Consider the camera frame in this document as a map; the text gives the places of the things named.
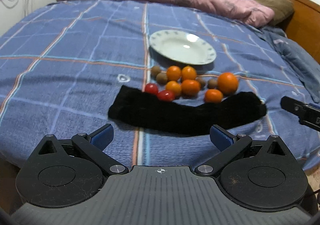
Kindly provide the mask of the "tangerine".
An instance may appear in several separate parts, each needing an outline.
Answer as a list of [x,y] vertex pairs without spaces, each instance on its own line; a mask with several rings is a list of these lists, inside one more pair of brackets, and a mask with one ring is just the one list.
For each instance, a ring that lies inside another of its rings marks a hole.
[[178,66],[170,66],[166,71],[168,81],[177,82],[181,78],[182,70]]
[[184,95],[196,96],[201,89],[201,85],[197,80],[186,79],[181,83],[181,90]]
[[169,81],[166,85],[165,85],[165,89],[172,91],[175,94],[175,97],[180,97],[181,93],[182,93],[182,88],[180,83],[176,82],[176,81]]
[[197,78],[197,71],[192,66],[185,66],[181,71],[181,80],[195,80]]
[[223,93],[217,89],[208,89],[204,95],[206,103],[220,103],[223,99]]

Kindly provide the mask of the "large orange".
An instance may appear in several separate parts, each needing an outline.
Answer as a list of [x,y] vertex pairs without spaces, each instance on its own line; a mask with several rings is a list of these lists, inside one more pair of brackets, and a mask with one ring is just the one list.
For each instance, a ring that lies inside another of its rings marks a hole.
[[217,78],[217,88],[224,95],[231,95],[238,90],[239,82],[231,72],[224,72]]

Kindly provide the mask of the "brown longan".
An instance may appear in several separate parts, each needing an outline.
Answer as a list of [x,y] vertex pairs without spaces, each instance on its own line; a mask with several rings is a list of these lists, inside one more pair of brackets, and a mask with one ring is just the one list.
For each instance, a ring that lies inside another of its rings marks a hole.
[[160,72],[159,74],[157,74],[156,76],[156,82],[160,85],[165,85],[168,83],[168,77],[167,74],[164,72]]
[[215,89],[217,87],[217,79],[211,78],[207,82],[207,87],[208,87],[208,89]]
[[197,77],[196,80],[199,82],[201,89],[206,86],[206,81],[203,78]]
[[150,69],[150,74],[153,78],[156,78],[156,76],[158,74],[161,73],[161,67],[159,65],[154,65],[151,69]]

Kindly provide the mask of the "red cherry tomato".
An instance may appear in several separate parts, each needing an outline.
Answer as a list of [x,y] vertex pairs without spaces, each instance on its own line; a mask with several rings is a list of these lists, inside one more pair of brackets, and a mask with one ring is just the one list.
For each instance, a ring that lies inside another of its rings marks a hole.
[[148,83],[145,85],[144,92],[157,96],[158,86],[155,83]]
[[175,93],[170,90],[163,90],[157,94],[157,98],[161,101],[172,102],[175,99],[175,97]]

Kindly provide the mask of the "grey blue blanket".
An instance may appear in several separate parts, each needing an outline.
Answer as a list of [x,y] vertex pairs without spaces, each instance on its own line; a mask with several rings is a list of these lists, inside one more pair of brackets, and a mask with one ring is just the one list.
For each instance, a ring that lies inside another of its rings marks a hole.
[[297,42],[288,39],[280,28],[262,27],[257,35],[265,40],[296,72],[312,100],[319,103],[319,64]]

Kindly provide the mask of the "black cloth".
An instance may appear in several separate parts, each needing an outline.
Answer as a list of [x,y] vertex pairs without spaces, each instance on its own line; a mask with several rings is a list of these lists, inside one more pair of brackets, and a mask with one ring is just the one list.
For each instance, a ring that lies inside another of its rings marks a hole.
[[253,92],[240,92],[220,103],[196,107],[166,102],[157,96],[123,85],[108,117],[133,127],[179,136],[208,135],[214,124],[225,130],[264,117],[267,107]]

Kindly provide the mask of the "wooden headboard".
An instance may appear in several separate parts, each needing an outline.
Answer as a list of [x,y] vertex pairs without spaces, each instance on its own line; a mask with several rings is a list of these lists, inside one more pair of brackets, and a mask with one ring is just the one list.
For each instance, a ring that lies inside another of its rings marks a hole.
[[295,12],[280,24],[287,37],[319,62],[320,6],[311,0],[290,0]]

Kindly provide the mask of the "brown pillow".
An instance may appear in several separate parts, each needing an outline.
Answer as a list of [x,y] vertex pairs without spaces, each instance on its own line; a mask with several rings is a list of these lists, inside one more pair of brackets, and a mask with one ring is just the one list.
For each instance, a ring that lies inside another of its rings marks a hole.
[[255,0],[274,11],[273,19],[268,23],[270,26],[276,26],[289,18],[294,12],[291,0]]

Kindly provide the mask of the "white floral plate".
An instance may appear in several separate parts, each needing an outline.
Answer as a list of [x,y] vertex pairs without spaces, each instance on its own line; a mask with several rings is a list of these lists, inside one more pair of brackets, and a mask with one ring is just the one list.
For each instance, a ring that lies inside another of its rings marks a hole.
[[149,37],[150,47],[163,57],[191,65],[213,63],[216,50],[199,36],[178,30],[160,30]]

